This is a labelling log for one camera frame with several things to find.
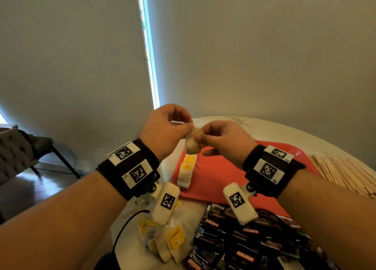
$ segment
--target red tray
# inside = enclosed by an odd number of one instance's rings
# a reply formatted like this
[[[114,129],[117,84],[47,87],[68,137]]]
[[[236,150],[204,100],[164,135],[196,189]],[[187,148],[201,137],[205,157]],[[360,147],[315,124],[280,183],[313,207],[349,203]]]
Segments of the red tray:
[[[308,156],[301,149],[287,143],[260,140],[257,140],[257,142],[265,146],[273,145],[276,148],[293,154],[294,159],[303,163],[308,171],[320,176]],[[171,178],[171,182],[175,185],[180,164],[183,162],[184,156],[185,150],[183,150]],[[244,171],[236,168],[223,156],[205,157],[200,153],[197,155],[191,185],[187,190],[181,190],[180,195],[185,198],[228,205],[222,193],[223,188],[232,182],[237,182],[240,187],[243,186],[248,182],[244,175]],[[264,208],[277,215],[289,216],[274,198],[258,194],[257,197],[252,196],[249,201],[255,209]]]

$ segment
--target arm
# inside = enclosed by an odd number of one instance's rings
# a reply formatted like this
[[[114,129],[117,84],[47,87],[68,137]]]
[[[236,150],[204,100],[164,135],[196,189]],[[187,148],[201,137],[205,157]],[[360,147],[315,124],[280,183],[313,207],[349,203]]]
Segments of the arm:
[[[211,146],[203,155],[223,155],[237,168],[257,146],[233,121],[213,121],[195,139]],[[374,269],[376,203],[357,193],[300,170],[277,198],[341,269]]]
[[[162,106],[150,113],[140,139],[161,162],[191,132],[190,122],[182,107]],[[0,226],[0,268],[79,268],[126,203],[100,173],[88,174]]]

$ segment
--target round table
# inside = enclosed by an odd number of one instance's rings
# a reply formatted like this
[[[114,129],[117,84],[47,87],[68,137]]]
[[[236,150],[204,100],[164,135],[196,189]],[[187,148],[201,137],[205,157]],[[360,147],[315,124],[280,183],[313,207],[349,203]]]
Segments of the round table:
[[[336,146],[319,139],[313,135],[296,130],[285,125],[273,123],[271,121],[264,121],[259,119],[247,117],[233,117],[233,116],[215,116],[202,117],[193,119],[196,127],[202,127],[211,121],[235,121],[240,124],[248,134],[254,139],[264,141],[275,141],[292,144],[302,149],[307,155],[310,154],[332,154],[339,157],[352,158],[350,154],[337,148]],[[163,160],[161,170],[161,181],[169,181],[180,155],[184,149],[184,139],[177,145],[174,152]],[[198,229],[200,219],[204,214],[206,203],[194,200],[187,200],[179,198],[182,201],[181,207],[174,214],[183,222],[184,231],[187,240],[192,241],[195,232]],[[126,220],[136,211],[145,208],[145,206],[137,206],[133,198],[115,220],[111,226],[112,241],[115,241],[121,227]],[[168,263],[155,257],[149,249],[147,249],[139,238],[137,230],[137,222],[139,219],[134,218],[124,229],[121,237],[116,245],[116,257],[118,259],[120,268],[122,270],[147,270],[147,269],[184,269],[181,264],[175,264],[173,260]]]

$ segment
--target gray wall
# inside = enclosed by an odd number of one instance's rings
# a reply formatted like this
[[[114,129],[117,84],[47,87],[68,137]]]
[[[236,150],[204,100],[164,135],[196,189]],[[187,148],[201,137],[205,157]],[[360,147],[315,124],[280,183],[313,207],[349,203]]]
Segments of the gray wall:
[[[375,0],[148,0],[161,105],[282,123],[376,168]]]
[[[95,168],[152,109],[136,0],[0,0],[0,81],[9,123]]]

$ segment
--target qr code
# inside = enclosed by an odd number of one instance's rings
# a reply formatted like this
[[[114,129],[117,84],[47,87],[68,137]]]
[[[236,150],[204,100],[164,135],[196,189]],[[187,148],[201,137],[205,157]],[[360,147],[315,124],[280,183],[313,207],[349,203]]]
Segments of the qr code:
[[[230,201],[235,208],[245,203],[243,197],[240,195],[239,192],[236,192],[234,195],[230,196]]]
[[[271,153],[278,156],[279,158],[282,158],[282,159],[285,158],[285,156],[287,155],[286,152],[284,152],[280,149],[277,149],[277,148],[273,149],[273,151]]]
[[[134,168],[132,171],[129,172],[129,175],[133,178],[133,180],[138,183],[142,178],[144,178],[147,174],[140,164],[136,168]]]
[[[269,179],[271,179],[276,172],[277,172],[277,168],[274,168],[268,163],[265,163],[264,166],[260,170],[260,173]]]
[[[165,207],[166,209],[171,210],[172,205],[174,204],[174,201],[175,201],[175,197],[174,196],[165,193],[165,196],[163,197],[161,206]]]
[[[129,156],[131,154],[132,154],[132,151],[129,148],[127,148],[126,146],[115,152],[115,155],[120,160],[123,160],[124,158],[126,158],[127,156]]]

